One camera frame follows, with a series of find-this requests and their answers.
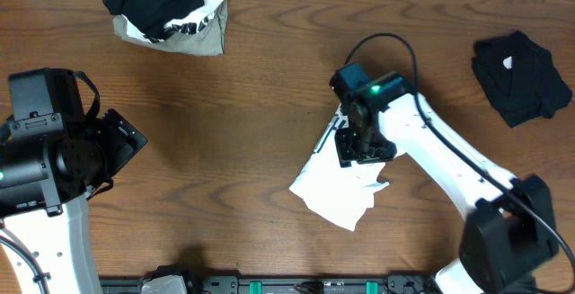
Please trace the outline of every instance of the pile of clothes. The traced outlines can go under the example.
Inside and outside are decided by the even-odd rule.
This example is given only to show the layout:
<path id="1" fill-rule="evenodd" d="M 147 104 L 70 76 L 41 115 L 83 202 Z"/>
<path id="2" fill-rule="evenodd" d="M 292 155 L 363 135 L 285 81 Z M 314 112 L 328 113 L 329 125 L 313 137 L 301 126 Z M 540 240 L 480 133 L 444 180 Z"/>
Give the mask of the pile of clothes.
<path id="1" fill-rule="evenodd" d="M 227 0 L 103 0 L 124 41 L 169 52 L 224 52 Z"/>

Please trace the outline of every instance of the wooden table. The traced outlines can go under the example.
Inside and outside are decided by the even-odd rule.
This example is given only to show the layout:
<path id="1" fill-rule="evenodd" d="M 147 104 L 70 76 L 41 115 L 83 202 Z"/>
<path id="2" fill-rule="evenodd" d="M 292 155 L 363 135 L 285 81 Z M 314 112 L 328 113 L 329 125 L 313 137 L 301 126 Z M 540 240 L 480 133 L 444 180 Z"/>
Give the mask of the wooden table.
<path id="1" fill-rule="evenodd" d="M 37 67 L 83 70 L 149 144 L 90 202 L 100 275 L 138 276 L 187 263 L 199 274 L 434 272 L 456 258 L 463 220 L 408 157 L 356 232 L 310 211 L 288 187 L 337 107 L 327 85 L 349 50 L 378 31 L 401 34 L 419 57 L 422 90 L 472 145 L 518 176 L 539 174 L 575 246 L 575 106 L 507 127 L 472 69 L 478 39 L 521 30 L 548 48 L 575 87 L 575 0 L 230 0 L 226 53 L 196 58 L 114 36 L 101 0 L 1 0 L 0 76 Z M 357 55 L 374 76 L 410 74 L 391 40 Z M 86 106 L 92 100 L 83 88 Z M 6 81 L 0 117 L 11 112 Z M 569 285 L 564 255 L 543 287 Z M 18 291 L 0 263 L 0 290 Z"/>

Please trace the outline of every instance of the beige cloth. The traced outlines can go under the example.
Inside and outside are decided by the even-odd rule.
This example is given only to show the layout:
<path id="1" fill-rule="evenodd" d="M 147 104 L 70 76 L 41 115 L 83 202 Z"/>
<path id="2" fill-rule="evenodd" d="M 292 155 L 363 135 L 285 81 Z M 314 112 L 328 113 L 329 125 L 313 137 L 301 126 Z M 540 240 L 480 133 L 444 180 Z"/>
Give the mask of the beige cloth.
<path id="1" fill-rule="evenodd" d="M 130 38 L 126 34 L 126 19 L 114 18 L 114 33 L 124 41 L 167 52 L 181 52 L 196 56 L 217 56 L 224 53 L 224 37 L 227 24 L 227 0 L 218 7 L 216 16 L 204 30 L 196 34 L 175 32 L 164 42 L 147 43 Z"/>

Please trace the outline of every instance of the cable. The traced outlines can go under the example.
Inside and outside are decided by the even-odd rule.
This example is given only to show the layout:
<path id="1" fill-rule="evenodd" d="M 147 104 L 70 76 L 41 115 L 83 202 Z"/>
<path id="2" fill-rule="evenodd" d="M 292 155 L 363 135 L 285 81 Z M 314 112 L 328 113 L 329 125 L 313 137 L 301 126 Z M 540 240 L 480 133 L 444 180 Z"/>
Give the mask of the cable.
<path id="1" fill-rule="evenodd" d="M 17 253 L 25 263 L 30 266 L 32 273 L 34 274 L 34 278 L 32 281 L 38 284 L 40 287 L 40 294 L 48 294 L 48 284 L 46 284 L 46 274 L 42 273 L 40 267 L 36 264 L 34 258 L 32 258 L 28 253 L 26 253 L 22 248 L 20 248 L 15 242 L 10 239 L 7 239 L 3 236 L 0 236 L 0 244 L 5 245 L 6 247 L 10 248 L 12 251 Z"/>
<path id="2" fill-rule="evenodd" d="M 393 34 L 393 33 L 376 33 L 376 34 L 372 34 L 369 37 L 366 37 L 365 39 L 363 39 L 362 41 L 360 41 L 358 43 L 358 45 L 351 50 L 351 52 L 349 53 L 348 57 L 345 59 L 345 63 L 344 65 L 347 65 L 349 63 L 349 61 L 351 60 L 351 58 L 353 57 L 353 55 L 356 53 L 356 51 L 359 49 L 359 47 L 361 47 L 361 45 L 363 45 L 364 43 L 366 43 L 369 40 L 372 40 L 373 38 L 377 38 L 377 37 L 390 37 L 390 38 L 395 38 L 396 40 L 400 41 L 403 46 L 405 46 L 407 48 L 407 50 L 410 51 L 411 54 L 411 62 L 412 62 L 412 67 L 413 67 L 413 87 L 414 87 L 414 99 L 415 99 L 415 107 L 417 108 L 418 113 L 420 114 L 421 118 L 423 119 L 423 122 L 425 123 L 425 125 L 429 128 L 429 130 L 431 130 L 431 132 L 433 132 L 433 134 L 449 149 L 451 150 L 454 154 L 456 154 L 461 160 L 464 161 L 464 163 L 466 163 L 467 165 L 469 165 L 477 174 L 479 174 L 484 180 L 486 180 L 487 182 L 491 183 L 493 186 L 495 186 L 495 188 L 497 188 L 498 190 L 500 190 L 503 194 L 505 194 L 505 196 L 507 196 L 510 200 L 512 200 L 516 205 L 518 205 L 525 213 L 527 213 L 531 218 L 533 218 L 535 221 L 537 221 L 537 223 L 541 224 L 541 226 L 543 226 L 545 229 L 547 229 L 547 231 L 549 231 L 549 233 L 551 233 L 551 235 L 557 240 L 557 242 L 559 243 L 559 246 L 563 249 L 563 251 L 565 252 L 565 254 L 567 255 L 567 258 L 569 259 L 570 263 L 571 263 L 571 268 L 573 269 L 573 275 L 575 276 L 575 256 L 573 255 L 573 252 L 571 251 L 571 249 L 569 248 L 569 245 L 567 245 L 567 243 L 565 242 L 565 240 L 561 237 L 561 235 L 559 235 L 559 233 L 557 233 L 557 231 L 552 228 L 549 224 L 547 224 L 547 222 L 545 222 L 541 217 L 539 217 L 539 215 L 537 215 L 537 213 L 535 213 L 532 209 L 530 209 L 522 200 L 520 200 L 517 196 L 515 196 L 513 193 L 511 193 L 505 186 L 501 185 L 499 182 L 497 182 L 493 177 L 491 177 L 491 175 L 489 175 L 489 173 L 487 173 L 486 171 L 484 171 L 483 169 L 481 169 L 481 167 L 479 167 L 478 165 L 476 165 L 471 159 L 469 159 L 466 155 L 464 155 L 461 151 L 459 151 L 459 149 L 457 149 L 453 144 L 451 144 L 451 142 L 449 142 L 449 140 L 447 140 L 434 126 L 433 126 L 433 122 L 431 121 L 430 118 L 428 118 L 424 111 L 421 108 L 420 105 L 420 98 L 419 98 L 419 78 L 417 75 L 417 59 L 415 57 L 415 51 L 413 51 L 413 48 L 411 47 L 411 45 L 409 44 L 409 42 L 407 42 L 404 38 L 398 36 L 397 34 Z M 568 290 L 562 291 L 562 292 L 556 292 L 556 291 L 551 291 L 551 290 L 540 290 L 537 288 L 530 288 L 530 290 L 533 290 L 535 293 L 541 293 L 541 294 L 569 294 L 572 293 L 573 291 L 575 291 L 575 280 L 573 281 L 573 283 L 571 284 L 571 287 Z"/>

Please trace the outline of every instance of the green strip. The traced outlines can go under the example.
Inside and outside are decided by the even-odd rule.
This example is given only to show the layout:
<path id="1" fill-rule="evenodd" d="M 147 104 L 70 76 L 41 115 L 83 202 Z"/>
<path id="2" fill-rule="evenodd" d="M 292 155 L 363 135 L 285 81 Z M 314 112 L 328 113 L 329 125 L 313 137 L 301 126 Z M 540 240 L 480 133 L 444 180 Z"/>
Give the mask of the green strip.
<path id="1" fill-rule="evenodd" d="M 377 283 L 375 281 L 368 281 L 366 283 L 367 294 L 377 294 Z"/>
<path id="2" fill-rule="evenodd" d="M 250 283 L 250 294 L 261 294 L 261 281 L 252 281 Z"/>

